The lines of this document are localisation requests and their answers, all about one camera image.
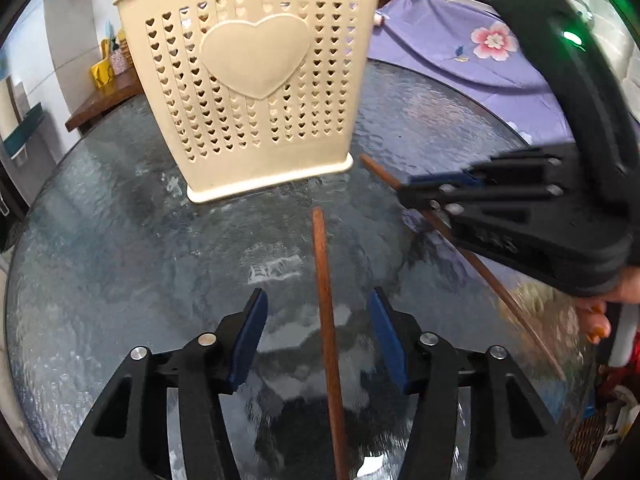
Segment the round table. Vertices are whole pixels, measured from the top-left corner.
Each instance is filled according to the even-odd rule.
[[[506,124],[458,92],[401,68],[367,65],[354,158],[367,152],[402,175],[455,170],[522,145]],[[381,455],[382,467],[367,479],[397,475],[415,409],[415,399],[389,380],[372,334],[366,297],[378,285],[396,309],[459,348],[507,347],[568,433],[591,356],[566,298],[492,265],[554,350],[568,377],[562,382],[488,285],[359,162],[344,174],[197,205],[187,199],[148,103],[138,96],[60,164],[28,215],[12,261],[11,371],[31,431],[54,468],[131,348],[181,348],[241,310],[261,286],[270,313],[252,370],[236,394],[221,398],[236,463],[244,478],[332,478],[314,206],[322,206],[327,222],[352,476],[364,457]],[[174,478],[183,478],[176,395],[169,393],[169,444]],[[465,417],[464,392],[460,398]],[[461,457],[454,473],[463,470]]]

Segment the wooden chopstick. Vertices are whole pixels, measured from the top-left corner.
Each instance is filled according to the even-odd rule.
[[[347,464],[347,436],[344,429],[344,409],[342,389],[338,370],[338,351],[335,342],[334,302],[331,297],[329,262],[326,256],[326,234],[322,210],[313,210],[313,240],[316,259],[316,282],[318,283],[318,303],[320,306],[320,335],[322,338],[322,359],[326,375],[326,398],[329,405],[329,425],[334,444],[334,465],[336,480],[350,480]]]
[[[385,168],[383,168],[380,164],[378,164],[375,160],[373,160],[369,155],[360,155],[360,160],[362,165],[376,177],[378,177],[382,182],[387,184],[393,189],[398,189],[400,186],[400,181],[396,179],[394,176],[389,174]],[[442,236],[444,236],[449,242],[451,242],[455,246],[455,242],[453,236],[451,235],[451,230],[449,227],[433,212],[425,210],[420,211],[420,214],[424,216],[424,219],[429,222],[433,227],[435,227]],[[462,254],[464,259],[471,264],[471,266],[484,278],[487,285],[489,285],[494,292],[498,295],[507,308],[511,311],[511,313],[516,317],[516,319],[523,326],[527,335],[532,339],[535,345],[542,351],[545,357],[548,359],[549,363],[552,365],[558,377],[561,380],[566,381],[566,374],[560,363],[556,359],[556,356],[553,355],[551,350],[546,347],[545,343],[542,341],[542,338],[533,330],[531,323],[524,317],[522,310],[518,303],[513,299],[513,296],[509,293],[509,291],[504,288],[504,285],[494,276],[494,274],[487,268],[487,266],[482,263],[480,258],[476,256],[475,253],[468,251],[466,249],[458,248],[456,249]]]

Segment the finger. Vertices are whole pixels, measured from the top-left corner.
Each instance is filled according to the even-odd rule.
[[[640,267],[622,269],[616,288],[600,298],[617,303],[640,303]]]
[[[607,302],[601,298],[575,298],[574,305],[581,310],[587,310],[594,314],[604,314],[607,311]]]
[[[611,334],[609,320],[603,314],[594,314],[587,310],[576,310],[580,331],[592,337],[605,338]]]

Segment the fingernail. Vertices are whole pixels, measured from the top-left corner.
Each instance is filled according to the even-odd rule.
[[[593,333],[593,335],[599,338],[604,338],[607,336],[607,333],[605,332],[604,327],[601,327],[601,326],[593,327],[593,331],[591,333]]]

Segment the green led light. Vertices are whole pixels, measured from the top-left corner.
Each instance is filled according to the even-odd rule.
[[[569,32],[568,30],[564,30],[562,32],[562,36],[566,40],[569,40],[569,41],[571,41],[572,43],[575,43],[578,46],[582,45],[582,40],[581,40],[580,36],[578,36],[578,35],[576,35],[576,34],[574,34],[572,32]]]

